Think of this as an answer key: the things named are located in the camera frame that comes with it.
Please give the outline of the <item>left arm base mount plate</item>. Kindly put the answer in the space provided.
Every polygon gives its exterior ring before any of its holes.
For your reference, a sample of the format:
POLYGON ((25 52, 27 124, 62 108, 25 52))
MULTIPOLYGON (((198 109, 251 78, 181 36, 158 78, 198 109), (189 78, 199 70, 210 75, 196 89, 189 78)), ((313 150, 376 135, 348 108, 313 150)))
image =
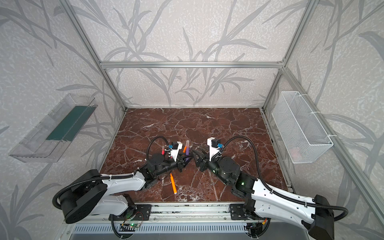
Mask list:
POLYGON ((152 205, 149 204, 129 206, 121 217, 126 221, 148 221, 150 219, 151 210, 152 205))

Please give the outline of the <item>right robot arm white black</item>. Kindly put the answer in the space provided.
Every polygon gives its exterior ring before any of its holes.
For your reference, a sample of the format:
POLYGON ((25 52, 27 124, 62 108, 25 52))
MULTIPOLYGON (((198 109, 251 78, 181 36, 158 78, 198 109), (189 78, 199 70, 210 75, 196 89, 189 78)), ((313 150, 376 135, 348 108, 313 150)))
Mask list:
POLYGON ((345 207, 331 206, 320 195, 304 197, 268 185, 260 178, 241 171, 230 157, 210 155, 193 150, 197 168, 209 170, 223 184, 231 187, 231 193, 245 201, 241 216, 249 219, 276 219, 306 230, 315 240, 333 240, 335 222, 345 218, 345 207))

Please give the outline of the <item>orange marker diagonal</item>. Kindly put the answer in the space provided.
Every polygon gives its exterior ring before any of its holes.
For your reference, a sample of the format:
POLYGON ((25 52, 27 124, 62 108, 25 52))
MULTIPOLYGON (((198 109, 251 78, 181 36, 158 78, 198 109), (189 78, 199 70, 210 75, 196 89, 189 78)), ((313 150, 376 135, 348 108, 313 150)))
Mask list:
POLYGON ((170 174, 170 179, 171 179, 171 184, 172 184, 173 192, 176 195, 178 193, 178 191, 177 191, 176 182, 175 182, 175 179, 173 177, 173 174, 170 174))

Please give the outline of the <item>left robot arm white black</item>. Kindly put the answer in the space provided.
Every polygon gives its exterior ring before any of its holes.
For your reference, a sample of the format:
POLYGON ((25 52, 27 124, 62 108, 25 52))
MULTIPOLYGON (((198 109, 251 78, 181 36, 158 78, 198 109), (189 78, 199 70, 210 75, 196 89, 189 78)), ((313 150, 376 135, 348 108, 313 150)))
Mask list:
POLYGON ((77 223, 89 215, 121 216, 134 206, 123 193, 150 189, 160 176, 174 169, 182 172, 191 159, 192 155, 176 154, 166 158, 158 153, 130 174, 105 175, 92 169, 59 190, 52 204, 63 212, 67 224, 77 223))

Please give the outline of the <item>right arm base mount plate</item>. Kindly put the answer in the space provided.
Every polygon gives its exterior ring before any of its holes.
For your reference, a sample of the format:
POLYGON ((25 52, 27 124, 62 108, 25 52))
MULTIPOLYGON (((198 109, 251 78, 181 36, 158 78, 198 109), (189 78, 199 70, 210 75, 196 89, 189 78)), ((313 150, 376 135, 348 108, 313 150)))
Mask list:
POLYGON ((233 221, 249 221, 249 222, 262 223, 265 220, 267 222, 271 220, 270 218, 262 218, 253 212, 245 210, 243 203, 230 204, 228 211, 231 215, 231 220, 233 221))

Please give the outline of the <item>purple marker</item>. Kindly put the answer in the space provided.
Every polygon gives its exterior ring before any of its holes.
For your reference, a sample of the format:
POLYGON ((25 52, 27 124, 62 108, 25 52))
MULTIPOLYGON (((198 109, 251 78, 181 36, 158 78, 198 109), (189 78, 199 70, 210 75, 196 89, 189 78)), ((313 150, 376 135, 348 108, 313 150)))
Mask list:
POLYGON ((190 154, 190 141, 187 140, 186 141, 186 147, 187 147, 187 151, 186 151, 186 156, 190 154))

